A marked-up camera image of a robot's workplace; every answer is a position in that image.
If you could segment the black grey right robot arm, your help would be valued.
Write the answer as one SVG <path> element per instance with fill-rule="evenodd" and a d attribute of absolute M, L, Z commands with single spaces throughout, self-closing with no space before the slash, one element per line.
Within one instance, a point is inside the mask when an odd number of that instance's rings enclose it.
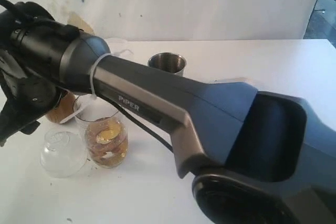
<path fill-rule="evenodd" d="M 34 2 L 1 0 L 1 143 L 32 134 L 66 91 L 171 137 L 177 173 L 214 223 L 335 223 L 335 131 L 302 98 L 206 84 L 110 54 Z"/>

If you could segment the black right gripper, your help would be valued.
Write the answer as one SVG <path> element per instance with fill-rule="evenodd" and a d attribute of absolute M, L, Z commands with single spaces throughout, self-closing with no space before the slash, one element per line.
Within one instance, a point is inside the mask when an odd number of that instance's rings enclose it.
<path fill-rule="evenodd" d="M 61 89 L 21 66 L 8 52 L 1 51 L 1 89 L 6 102 L 1 110 L 1 147 L 17 132 L 32 134 L 38 119 L 56 107 Z"/>

